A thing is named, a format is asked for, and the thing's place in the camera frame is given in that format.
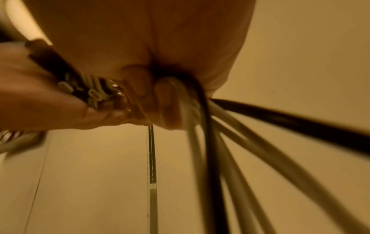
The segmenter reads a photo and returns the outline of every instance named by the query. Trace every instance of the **hand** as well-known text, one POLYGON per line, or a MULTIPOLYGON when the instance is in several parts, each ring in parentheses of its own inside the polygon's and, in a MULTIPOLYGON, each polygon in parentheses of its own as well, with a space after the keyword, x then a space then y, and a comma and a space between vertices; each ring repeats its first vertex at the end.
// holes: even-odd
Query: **hand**
POLYGON ((254 0, 25 0, 78 69, 122 84, 136 121, 180 128, 176 94, 152 68, 196 77, 209 97, 244 43, 254 0))
POLYGON ((127 108, 95 111, 66 94, 22 43, 0 43, 0 129, 90 129, 130 119, 127 108))

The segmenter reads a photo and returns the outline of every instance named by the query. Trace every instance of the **skin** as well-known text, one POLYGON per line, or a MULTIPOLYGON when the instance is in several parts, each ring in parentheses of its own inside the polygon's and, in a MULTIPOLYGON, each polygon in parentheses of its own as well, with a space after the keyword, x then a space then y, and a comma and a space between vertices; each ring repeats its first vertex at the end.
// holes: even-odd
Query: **skin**
MULTIPOLYGON (((116 110, 124 113, 122 123, 167 129, 181 128, 176 94, 153 68, 189 73, 211 97, 227 80, 255 4, 253 0, 24 2, 65 60, 123 87, 128 101, 116 110)), ((70 105, 77 102, 64 98, 70 105)), ((76 113, 86 112, 75 108, 76 113)))

